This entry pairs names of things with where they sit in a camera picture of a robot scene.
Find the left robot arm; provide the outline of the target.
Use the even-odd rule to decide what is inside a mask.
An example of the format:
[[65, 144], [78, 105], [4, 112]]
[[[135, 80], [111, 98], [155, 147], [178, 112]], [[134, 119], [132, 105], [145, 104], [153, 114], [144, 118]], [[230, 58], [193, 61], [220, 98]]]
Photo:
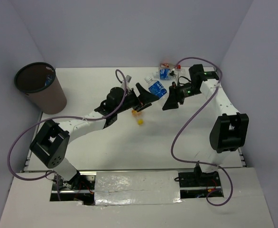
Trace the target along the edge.
[[134, 90], [114, 87], [100, 106], [79, 119], [56, 123], [47, 120], [42, 125], [30, 145], [30, 150], [50, 170], [55, 171], [69, 189], [79, 186], [82, 178], [79, 171], [65, 158], [68, 144], [91, 132], [103, 130], [117, 120], [117, 115], [129, 109], [141, 111], [159, 98], [136, 84], [139, 95]]

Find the orange label bottle yellow cap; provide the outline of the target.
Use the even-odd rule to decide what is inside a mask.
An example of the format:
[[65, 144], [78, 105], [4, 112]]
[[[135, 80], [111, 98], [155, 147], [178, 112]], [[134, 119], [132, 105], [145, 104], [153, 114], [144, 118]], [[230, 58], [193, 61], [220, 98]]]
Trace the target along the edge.
[[132, 110], [131, 113], [132, 113], [132, 116], [135, 118], [135, 120], [136, 120], [136, 122], [139, 126], [144, 124], [143, 112], [142, 111], [137, 112], [136, 110]]

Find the blue label bottle white cap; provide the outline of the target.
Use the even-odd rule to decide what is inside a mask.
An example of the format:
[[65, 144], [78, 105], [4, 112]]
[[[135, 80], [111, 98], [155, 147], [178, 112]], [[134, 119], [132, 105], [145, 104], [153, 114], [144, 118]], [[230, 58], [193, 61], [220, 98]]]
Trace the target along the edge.
[[145, 77], [145, 81], [148, 84], [148, 90], [159, 98], [158, 103], [163, 106], [168, 98], [168, 92], [165, 87], [158, 80], [149, 76]]

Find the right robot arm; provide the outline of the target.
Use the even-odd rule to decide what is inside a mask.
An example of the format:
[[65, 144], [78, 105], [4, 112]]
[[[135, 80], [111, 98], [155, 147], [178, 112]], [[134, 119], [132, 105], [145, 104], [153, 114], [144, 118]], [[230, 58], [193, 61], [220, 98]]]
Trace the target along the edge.
[[215, 122], [209, 136], [213, 152], [205, 164], [196, 164], [194, 168], [194, 182], [203, 186], [215, 177], [225, 158], [245, 144], [249, 117], [232, 105], [215, 71], [205, 71], [201, 64], [197, 64], [189, 68], [189, 75], [188, 83], [172, 83], [162, 109], [177, 109], [187, 97], [203, 94], [214, 112]]

